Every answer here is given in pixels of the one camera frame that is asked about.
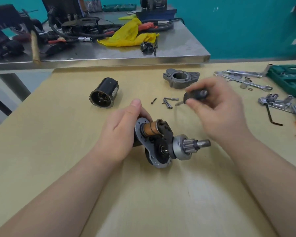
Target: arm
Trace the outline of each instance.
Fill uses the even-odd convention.
[[[0,227],[0,237],[79,236],[106,179],[133,146],[139,115],[151,120],[138,99],[109,115],[94,148]]]
[[[204,103],[187,100],[207,134],[233,160],[280,236],[296,236],[296,167],[257,140],[249,131],[243,105],[221,78],[206,78],[187,91],[207,88]]]

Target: hand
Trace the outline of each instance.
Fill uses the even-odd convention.
[[[198,115],[209,137],[221,144],[250,134],[241,97],[222,77],[202,79],[187,87],[186,91],[202,88],[209,92],[206,100],[188,99],[186,104]]]
[[[134,99],[128,107],[111,113],[94,147],[97,156],[114,163],[125,159],[133,147],[134,129],[139,117],[152,121],[149,113],[141,106],[139,99]]]

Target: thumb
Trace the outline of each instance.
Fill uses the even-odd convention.
[[[118,127],[123,129],[123,131],[134,132],[135,123],[141,111],[141,101],[140,99],[134,99],[128,107],[125,109],[125,114],[122,117],[121,122]]]
[[[209,106],[193,98],[186,100],[185,103],[198,115],[201,120],[208,116],[208,114],[212,111]]]

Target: yellow rag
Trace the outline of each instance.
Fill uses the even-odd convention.
[[[141,21],[138,18],[126,23],[122,26],[112,37],[108,37],[103,40],[98,40],[99,43],[105,46],[139,46],[143,42],[154,43],[159,33],[143,33],[138,35],[138,26],[141,25]]]

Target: stainless steel tabletop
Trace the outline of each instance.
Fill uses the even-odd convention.
[[[118,20],[119,17],[126,16],[126,12],[103,12],[95,13],[94,16],[102,18],[100,24],[108,24],[109,22],[106,20],[120,24],[129,21]],[[94,41],[93,43],[75,43],[75,47],[70,50],[62,51],[50,57],[42,57],[42,64],[36,65],[32,62],[30,43],[24,46],[23,55],[0,60],[0,71],[172,63],[193,64],[208,62],[210,59],[209,52],[181,21],[174,23],[173,30],[160,32],[156,57],[142,54],[139,46],[106,47]]]

